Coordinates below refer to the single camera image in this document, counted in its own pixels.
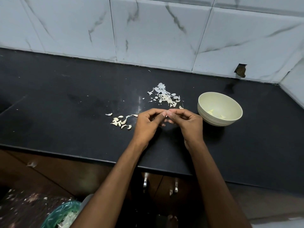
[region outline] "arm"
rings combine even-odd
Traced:
[[[202,117],[185,109],[170,109],[167,115],[170,123],[180,126],[185,146],[192,157],[209,226],[250,228],[205,145]]]
[[[165,116],[162,109],[151,109],[138,115],[130,144],[71,228],[115,227],[138,159]]]

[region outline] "person's left hand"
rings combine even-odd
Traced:
[[[162,121],[166,117],[165,109],[150,109],[142,112],[137,117],[136,127],[132,141],[147,148],[149,141],[153,138],[159,125],[165,126]]]

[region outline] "hand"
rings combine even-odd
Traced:
[[[204,142],[203,140],[203,118],[186,109],[169,109],[167,115],[171,120],[168,122],[177,124],[184,136],[184,143],[188,151],[194,145]]]
[[[162,121],[166,117],[165,109],[150,109],[142,112],[137,117],[136,127],[132,141],[146,149],[149,141],[153,138],[158,125],[165,126]]]

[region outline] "trash bag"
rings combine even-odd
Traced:
[[[78,212],[81,202],[70,201],[64,203],[52,211],[44,220],[41,228],[57,228],[60,223],[70,212]]]

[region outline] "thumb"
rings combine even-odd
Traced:
[[[156,116],[156,118],[153,120],[153,122],[158,126],[159,123],[161,123],[166,117],[166,111],[160,113]]]
[[[176,124],[178,124],[179,126],[183,123],[184,119],[180,118],[178,115],[176,115],[175,113],[173,113],[172,111],[167,110],[167,115],[169,116],[169,118],[175,122]]]

